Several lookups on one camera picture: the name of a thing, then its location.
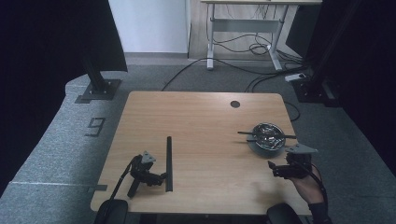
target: black curtain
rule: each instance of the black curtain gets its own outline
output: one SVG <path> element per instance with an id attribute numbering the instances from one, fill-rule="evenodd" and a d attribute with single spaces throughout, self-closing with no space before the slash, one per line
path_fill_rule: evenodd
<path id="1" fill-rule="evenodd" d="M 20 169 L 63 102 L 65 84 L 86 72 L 127 71 L 107 0 L 0 4 L 1 186 Z"/>
<path id="2" fill-rule="evenodd" d="M 357 7 L 352 12 L 353 4 Z M 332 32 L 345 25 L 329 58 L 314 75 L 335 81 L 340 105 L 396 175 L 395 8 L 390 0 L 324 0 L 307 60 L 318 68 Z M 351 18 L 342 24 L 345 15 Z"/>

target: wooden table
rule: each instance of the wooden table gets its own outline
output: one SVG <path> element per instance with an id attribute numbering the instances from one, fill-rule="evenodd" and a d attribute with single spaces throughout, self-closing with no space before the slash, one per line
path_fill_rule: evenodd
<path id="1" fill-rule="evenodd" d="M 276 70 L 282 70 L 277 58 L 276 45 L 288 13 L 289 5 L 320 5 L 322 0 L 201 0 L 202 3 L 210 4 L 210 25 L 208 26 L 209 44 L 207 48 L 207 69 L 213 69 L 214 57 L 214 32 L 241 32 L 241 33 L 272 33 L 274 34 L 268 52 Z M 215 5 L 281 5 L 279 20 L 228 20 L 215 18 Z"/>
<path id="2" fill-rule="evenodd" d="M 240 106 L 234 108 L 232 101 Z M 265 214 L 286 202 L 298 214 L 309 215 L 307 204 L 289 180 L 273 177 L 267 159 L 256 155 L 238 131 L 261 122 L 274 123 L 294 134 L 280 95 L 272 93 L 133 91 L 120 118 L 91 208 L 109 199 L 130 160 L 148 151 L 157 160 L 150 171 L 166 170 L 166 137 L 173 140 L 173 191 L 165 184 L 141 184 L 127 197 L 133 178 L 127 175 L 117 199 L 136 213 Z M 296 140 L 288 139 L 287 146 Z M 285 154 L 271 159 L 286 164 Z"/>

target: metal bowl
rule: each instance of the metal bowl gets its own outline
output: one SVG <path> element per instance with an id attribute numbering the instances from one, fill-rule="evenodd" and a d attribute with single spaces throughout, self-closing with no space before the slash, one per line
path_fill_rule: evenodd
<path id="1" fill-rule="evenodd" d="M 269 137 L 264 134 L 283 134 L 282 130 L 272 123 L 260 123 L 256 125 L 253 130 L 253 134 L 247 136 L 247 140 L 250 148 L 258 155 L 273 158 L 280 155 L 286 143 L 284 137 Z"/>

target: metal bracket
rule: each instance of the metal bracket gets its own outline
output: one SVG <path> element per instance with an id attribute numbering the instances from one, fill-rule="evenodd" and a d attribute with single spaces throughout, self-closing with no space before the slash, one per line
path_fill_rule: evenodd
<path id="1" fill-rule="evenodd" d="M 290 147 L 285 149 L 285 151 L 293 153 L 293 154 L 306 154 L 306 153 L 315 153 L 318 152 L 317 149 L 314 149 L 312 147 L 308 147 L 303 144 L 296 144 L 294 147 Z"/>
<path id="2" fill-rule="evenodd" d="M 155 158 L 151 156 L 147 151 L 145 151 L 142 157 L 142 164 L 149 163 L 152 161 L 156 161 Z"/>

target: wall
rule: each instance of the wall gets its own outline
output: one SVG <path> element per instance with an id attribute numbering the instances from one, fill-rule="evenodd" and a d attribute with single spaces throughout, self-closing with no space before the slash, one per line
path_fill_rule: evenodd
<path id="1" fill-rule="evenodd" d="M 190 0 L 109 0 L 124 52 L 188 52 Z"/>

